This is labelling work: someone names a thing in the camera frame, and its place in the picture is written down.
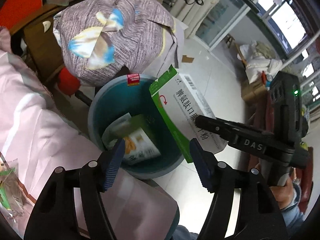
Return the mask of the person right hand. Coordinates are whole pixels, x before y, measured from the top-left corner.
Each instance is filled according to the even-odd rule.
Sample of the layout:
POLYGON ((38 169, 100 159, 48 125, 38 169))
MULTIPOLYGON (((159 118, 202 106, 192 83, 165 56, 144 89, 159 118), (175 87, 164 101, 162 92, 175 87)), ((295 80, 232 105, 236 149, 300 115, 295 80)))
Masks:
POLYGON ((284 186, 271 186, 270 190, 280 209, 288 207, 293 200, 295 190, 290 177, 284 186))

